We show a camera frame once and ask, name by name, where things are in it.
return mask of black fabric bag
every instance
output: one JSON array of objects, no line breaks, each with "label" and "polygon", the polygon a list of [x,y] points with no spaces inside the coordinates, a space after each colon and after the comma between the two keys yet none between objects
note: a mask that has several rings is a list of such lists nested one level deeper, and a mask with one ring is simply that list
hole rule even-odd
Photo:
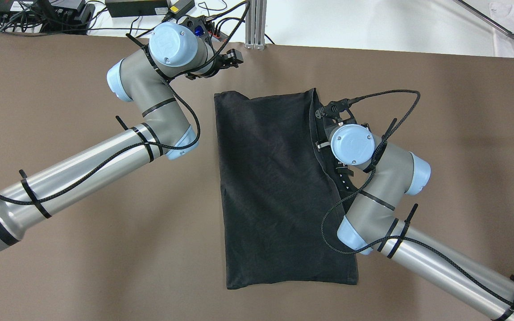
[{"label": "black fabric bag", "polygon": [[[316,148],[326,140],[314,117],[321,106],[316,90],[255,99],[227,91],[215,101],[227,288],[287,280],[356,284],[355,257],[331,250],[320,233],[324,214],[352,185],[336,172],[330,148]],[[336,230],[350,203],[338,206],[324,228],[343,250],[349,249]]]}]

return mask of blue light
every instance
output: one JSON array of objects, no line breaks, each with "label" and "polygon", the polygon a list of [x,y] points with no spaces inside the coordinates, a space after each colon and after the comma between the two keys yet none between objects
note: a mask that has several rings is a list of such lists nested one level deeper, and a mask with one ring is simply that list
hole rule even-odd
[{"label": "blue light", "polygon": [[205,32],[203,31],[203,28],[202,26],[197,26],[195,29],[194,29],[194,35],[198,36],[198,37],[201,37]]}]

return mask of light blue joint cap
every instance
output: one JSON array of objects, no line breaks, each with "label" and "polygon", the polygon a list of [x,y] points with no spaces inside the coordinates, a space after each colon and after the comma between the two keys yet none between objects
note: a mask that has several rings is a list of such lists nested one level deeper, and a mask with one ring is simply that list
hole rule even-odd
[{"label": "light blue joint cap", "polygon": [[164,22],[153,29],[149,50],[161,64],[182,67],[194,59],[198,51],[198,37],[184,26]]},{"label": "light blue joint cap", "polygon": [[406,191],[406,194],[416,195],[417,193],[420,193],[422,189],[424,189],[424,186],[430,180],[430,176],[432,175],[432,167],[430,164],[428,164],[428,162],[419,158],[414,153],[410,152],[410,154],[412,154],[412,158],[414,159],[414,176],[412,177],[412,185],[410,185],[410,188],[408,191]]},{"label": "light blue joint cap", "polygon": [[[336,232],[336,236],[338,239],[346,244],[349,248],[353,250],[359,250],[368,244],[364,241],[364,239],[358,234],[358,232],[352,227],[350,222],[346,217],[342,219],[342,223],[338,228],[338,232]],[[368,255],[372,252],[372,248],[369,247],[366,250],[363,250],[361,254]]]},{"label": "light blue joint cap", "polygon": [[[186,130],[186,133],[184,134],[184,136],[182,136],[180,138],[180,140],[178,140],[178,142],[176,143],[175,146],[177,146],[178,148],[181,146],[186,146],[187,144],[189,144],[195,140],[195,136],[196,136],[196,134],[194,133],[194,129],[190,126]],[[198,146],[198,144],[199,144],[199,140],[189,148],[172,149],[166,153],[166,156],[168,157],[168,159],[176,159],[176,158],[184,155],[187,152],[191,152],[194,148],[196,148]]]},{"label": "light blue joint cap", "polygon": [[122,87],[122,79],[120,78],[120,66],[122,65],[122,60],[118,61],[118,63],[114,65],[108,73],[106,73],[106,82],[108,82],[108,87],[110,87],[110,90],[116,94],[116,97],[122,101],[131,102],[132,98],[130,98],[126,91],[124,91],[124,87]]},{"label": "light blue joint cap", "polygon": [[360,165],[372,157],[375,142],[367,128],[358,124],[346,124],[334,132],[330,146],[339,161],[348,165]]}]

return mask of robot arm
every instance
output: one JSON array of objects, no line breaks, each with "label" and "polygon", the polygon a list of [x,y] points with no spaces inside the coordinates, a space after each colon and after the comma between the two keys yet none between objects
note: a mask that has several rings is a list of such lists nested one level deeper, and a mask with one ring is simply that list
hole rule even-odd
[{"label": "robot arm", "polygon": [[[373,153],[381,138],[368,128],[352,122],[339,122],[327,128],[332,152],[341,162],[366,170],[371,165]],[[361,250],[375,242],[373,248],[422,276],[438,287],[467,303],[490,319],[508,314],[514,320],[514,281],[482,266],[467,256],[445,246],[430,236],[410,227],[409,221],[394,217],[395,207],[402,196],[416,195],[430,179],[431,168],[414,153],[387,143],[375,167],[372,180],[359,192],[338,229],[338,238],[353,250]],[[398,238],[377,242],[387,236]],[[505,303],[485,291],[460,270],[438,256],[431,248],[445,255],[486,288],[500,295]],[[369,254],[366,248],[361,254]]]},{"label": "robot arm", "polygon": [[0,251],[19,242],[31,226],[155,158],[175,159],[197,146],[173,91],[154,67],[167,81],[185,71],[190,77],[210,77],[241,63],[240,53],[229,51],[212,60],[214,51],[207,42],[170,22],[155,28],[149,53],[154,66],[139,49],[107,75],[112,91],[134,101],[145,121],[0,191]]}]

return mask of electrical cable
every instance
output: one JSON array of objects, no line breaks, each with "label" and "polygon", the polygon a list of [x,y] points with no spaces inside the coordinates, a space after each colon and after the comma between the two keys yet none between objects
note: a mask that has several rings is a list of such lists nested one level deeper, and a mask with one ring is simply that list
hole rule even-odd
[{"label": "electrical cable", "polygon": [[[237,20],[237,21],[241,21],[242,23],[245,23],[245,20],[241,20],[240,18],[237,18],[237,17],[234,17],[234,16],[230,16],[228,18],[223,18],[222,20],[218,21],[218,23],[216,24],[216,35],[219,37],[221,36],[221,28],[223,27],[224,23],[229,21],[229,20]],[[269,37],[267,34],[264,34],[265,38],[269,39],[269,41],[275,45],[275,42],[271,39],[271,37]]]},{"label": "electrical cable", "polygon": [[[245,8],[245,12],[243,13],[243,16],[245,16],[245,14],[247,14],[248,9],[249,9],[249,6],[247,6],[247,8]],[[16,36],[20,36],[20,37],[42,37],[42,36],[45,36],[45,35],[49,35],[49,34],[18,35],[18,34],[6,33],[6,32],[3,32],[3,33],[10,34],[10,35],[16,35]],[[226,41],[224,42],[222,47],[220,47],[220,49],[218,49],[218,51],[216,51],[216,53],[212,56],[212,58],[210,58],[210,60],[208,60],[204,65],[202,65],[202,67],[200,67],[200,69],[205,67],[206,65],[208,65],[209,63],[211,63],[212,61],[215,60],[217,55],[219,55],[220,52],[223,50],[223,47],[225,47],[227,42],[231,39],[231,35],[229,36],[228,39],[226,39]],[[194,118],[194,122],[196,124],[196,131],[197,131],[196,138],[190,144],[187,144],[185,146],[180,146],[180,147],[178,147],[178,146],[170,146],[170,145],[166,145],[166,144],[159,144],[159,143],[155,143],[155,142],[142,142],[142,143],[132,144],[130,146],[127,146],[126,148],[123,148],[122,150],[114,153],[112,156],[110,156],[104,162],[102,162],[98,166],[96,166],[92,171],[86,173],[86,175],[84,175],[78,181],[74,182],[72,185],[69,185],[65,189],[63,189],[63,190],[61,190],[61,191],[59,191],[59,192],[57,192],[57,193],[55,193],[53,195],[50,195],[50,196],[45,197],[43,199],[39,199],[40,203],[44,203],[44,202],[50,201],[51,199],[55,199],[55,198],[63,195],[64,193],[67,193],[71,189],[73,189],[73,188],[77,187],[78,185],[80,185],[82,182],[86,181],[89,177],[91,177],[94,173],[96,173],[98,170],[100,170],[102,167],[104,167],[108,162],[112,161],[118,155],[120,155],[123,152],[126,152],[127,150],[130,150],[132,148],[136,148],[138,146],[145,146],[145,145],[148,144],[148,145],[155,145],[155,146],[158,146],[158,147],[161,147],[161,148],[166,148],[166,149],[171,149],[171,150],[183,150],[183,149],[186,149],[186,148],[190,148],[191,146],[196,144],[196,142],[198,142],[201,130],[200,130],[200,124],[199,124],[199,119],[198,119],[197,115],[195,114],[194,110],[190,107],[190,105],[182,97],[180,97],[180,95],[172,88],[172,86],[169,84],[169,82],[165,81],[163,78],[161,80],[162,80],[162,83],[170,89],[170,91],[172,92],[174,97],[177,98],[177,100],[179,100],[179,102],[182,103],[184,105],[184,107],[191,113],[192,117]],[[8,202],[8,203],[12,203],[12,204],[16,204],[16,205],[34,205],[33,201],[31,201],[31,202],[17,201],[16,199],[10,199],[10,198],[8,198],[8,197],[6,197],[4,195],[1,195],[1,194],[0,194],[0,199],[2,201]]]},{"label": "electrical cable", "polygon": [[[168,14],[166,14],[166,15],[164,16],[164,18],[162,19],[162,21],[160,22],[160,24],[163,24],[164,22],[169,21],[171,18],[173,18],[173,16],[172,16],[172,15],[170,15],[169,13],[168,13]],[[149,33],[150,33],[150,32],[152,32],[152,31],[153,31],[153,30],[154,30],[158,25],[156,25],[156,26],[154,26],[154,27],[152,27],[152,28],[150,28],[150,29],[148,29],[148,30],[144,31],[143,33],[141,33],[141,34],[137,35],[137,36],[136,36],[136,37],[134,37],[134,38],[140,38],[140,37],[142,37],[143,35],[149,34]]]},{"label": "electrical cable", "polygon": [[132,21],[132,24],[130,24],[130,31],[128,31],[129,34],[132,34],[132,28],[134,27],[134,23],[140,19],[141,16],[137,16],[135,20]]},{"label": "electrical cable", "polygon": [[[27,38],[31,38],[31,37],[45,37],[45,36],[47,36],[47,35],[55,35],[55,34],[67,34],[67,32],[69,32],[69,31],[94,31],[94,30],[128,30],[128,28],[69,29],[69,30],[63,30],[63,31],[50,31],[50,32],[43,32],[43,33],[33,34],[33,35],[28,35],[28,34],[18,34],[18,33],[10,33],[10,32],[8,32],[8,31],[0,31],[0,33],[2,33],[2,34],[7,34],[7,35],[12,35],[12,36],[16,36],[16,37],[27,37]],[[138,29],[138,28],[134,28],[134,30],[140,30],[140,31],[143,31],[143,30],[147,30],[147,29]]]},{"label": "electrical cable", "polygon": [[223,4],[224,4],[224,8],[221,8],[221,9],[212,9],[212,8],[208,8],[207,6],[207,2],[203,1],[203,2],[200,2],[198,4],[198,7],[204,9],[204,10],[207,10],[207,15],[209,16],[211,13],[210,11],[213,11],[213,12],[220,12],[220,11],[223,11],[223,10],[227,10],[227,3],[224,1],[224,0],[220,0]]},{"label": "electrical cable", "polygon": [[212,21],[212,20],[216,20],[217,18],[220,18],[222,16],[225,16],[226,14],[230,14],[231,12],[233,12],[235,9],[239,8],[240,6],[242,6],[243,4],[247,4],[247,6],[250,6],[250,2],[249,1],[243,1],[243,2],[239,2],[238,4],[236,4],[235,6],[233,6],[231,9],[225,11],[225,12],[221,12],[221,13],[218,13],[218,14],[214,14],[212,16],[208,16],[208,21]]},{"label": "electrical cable", "polygon": [[[377,148],[375,148],[375,151],[373,153],[373,156],[372,156],[372,162],[375,161],[375,156],[380,152],[380,150],[383,148],[385,142],[388,140],[388,138],[390,136],[392,136],[392,134],[394,134],[394,132],[396,132],[396,130],[398,130],[398,128],[400,128],[400,126],[402,125],[402,123],[410,116],[410,114],[412,113],[412,111],[414,111],[414,108],[416,108],[416,105],[418,104],[419,100],[420,100],[420,92],[418,91],[415,91],[415,90],[388,90],[388,91],[383,91],[381,93],[375,93],[375,94],[369,94],[369,95],[366,95],[366,96],[361,96],[361,97],[357,97],[357,98],[354,98],[354,99],[351,99],[351,104],[354,104],[354,103],[357,103],[361,100],[364,100],[366,98],[371,98],[371,97],[376,97],[376,96],[380,96],[380,95],[385,95],[385,94],[390,94],[390,93],[412,93],[412,94],[416,94],[417,97],[416,97],[416,100],[414,101],[414,104],[412,104],[412,106],[410,107],[410,109],[408,110],[408,112],[406,112],[406,114],[404,114],[404,117],[401,118],[401,120],[399,120],[395,126],[393,126],[393,128],[391,128],[390,130],[388,130],[384,135],[382,135],[382,141],[380,142],[380,144],[378,144]],[[341,203],[345,202],[345,201],[348,201],[349,199],[351,199],[352,197],[355,197],[356,195],[358,195],[361,191],[363,191],[363,189],[365,189],[365,187],[370,183],[370,181],[373,180],[373,177],[375,175],[375,172],[376,172],[376,169],[377,167],[370,172],[370,175],[368,177],[368,179],[366,179],[366,181],[363,183],[363,185],[355,192],[353,192],[351,195],[349,195],[348,197],[345,197],[343,199],[341,199],[340,201],[338,201],[337,203],[335,203],[334,205],[332,205],[330,207],[330,209],[328,209],[328,211],[324,214],[324,217],[320,223],[320,233],[322,235],[322,238],[325,242],[325,244],[333,251],[335,252],[338,252],[340,254],[347,254],[347,255],[350,255],[350,254],[357,254],[357,253],[360,253],[362,252],[363,250],[367,250],[368,248],[371,248],[372,246],[375,246],[376,244],[379,244],[381,242],[384,242],[386,240],[390,240],[390,239],[402,239],[402,240],[406,240],[408,242],[413,242],[415,244],[418,244],[419,246],[422,246],[424,248],[426,248],[427,250],[430,250],[431,252],[433,252],[434,254],[436,254],[437,256],[439,256],[440,258],[442,258],[443,260],[445,260],[445,262],[447,262],[448,264],[450,264],[451,266],[453,266],[455,269],[457,269],[461,274],[463,274],[463,276],[465,276],[467,279],[469,279],[471,282],[473,282],[475,285],[477,285],[478,287],[480,287],[482,290],[484,290],[485,292],[487,292],[488,294],[492,295],[493,297],[495,297],[496,299],[500,300],[502,303],[505,303],[506,305],[509,305],[509,306],[512,306],[513,303],[512,301],[509,301],[507,299],[505,299],[504,297],[498,295],[496,292],[494,292],[493,290],[489,289],[487,286],[485,286],[483,283],[479,282],[477,279],[475,279],[473,276],[471,276],[471,274],[469,274],[469,272],[466,272],[465,269],[463,269],[461,266],[459,266],[457,263],[455,263],[453,260],[451,260],[450,258],[448,258],[448,256],[446,256],[445,254],[441,253],[439,250],[436,250],[435,248],[431,247],[430,245],[428,244],[425,244],[419,240],[416,240],[416,239],[412,239],[412,238],[409,238],[409,237],[405,237],[405,236],[400,236],[400,235],[392,235],[392,236],[385,236],[383,238],[380,238],[380,239],[377,239],[375,240],[374,242],[371,242],[370,244],[367,244],[366,246],[363,246],[362,248],[359,248],[358,250],[353,250],[353,251],[343,251],[343,250],[339,250],[337,249],[336,247],[332,246],[326,236],[324,235],[324,222],[326,221],[327,217],[328,217],[328,214],[330,214],[334,209],[336,209],[336,207],[338,205],[340,205]]]},{"label": "electrical cable", "polygon": [[[16,28],[16,27],[20,27],[22,29],[23,32],[26,31],[26,29],[28,28],[34,28],[34,27],[38,27],[39,25],[44,25],[46,22],[48,23],[49,21],[51,22],[55,22],[57,24],[60,24],[61,26],[63,27],[68,27],[69,29],[63,29],[61,31],[50,31],[50,32],[42,32],[42,34],[61,34],[61,33],[67,33],[67,32],[70,32],[70,31],[91,31],[91,30],[99,30],[99,29],[94,29],[94,26],[96,25],[96,21],[98,19],[98,16],[100,14],[102,14],[103,12],[107,11],[108,9],[105,7],[103,8],[102,10],[100,10],[99,12],[96,13],[96,15],[94,17],[92,17],[90,20],[86,21],[86,22],[83,22],[81,24],[75,24],[75,25],[70,25],[70,24],[66,24],[65,21],[59,21],[59,20],[54,20],[54,19],[51,19],[47,16],[44,16],[42,15],[41,13],[39,12],[36,12],[33,10],[33,6],[35,6],[35,4],[37,4],[38,0],[35,0],[33,2],[33,4],[26,4],[25,2],[18,2],[23,10],[20,11],[20,12],[17,12],[16,14],[14,14],[13,16],[11,16],[9,18],[9,21],[2,25],[0,27],[0,31],[3,31],[3,32],[6,32],[7,29],[9,28]],[[99,4],[103,4],[103,2],[100,2],[100,1],[97,1],[97,0],[91,0],[91,1],[88,1],[88,2],[96,2],[96,3],[99,3]],[[45,20],[45,22],[43,21],[39,21],[39,22],[31,22],[31,23],[27,23],[26,21],[26,18],[27,16],[25,15],[27,12],[32,12],[35,16],[39,17],[39,18],[42,18]],[[80,26],[85,26],[85,25],[88,25],[91,21],[94,21],[92,26],[90,28],[87,28],[87,29],[73,29],[74,27],[80,27]]]}]

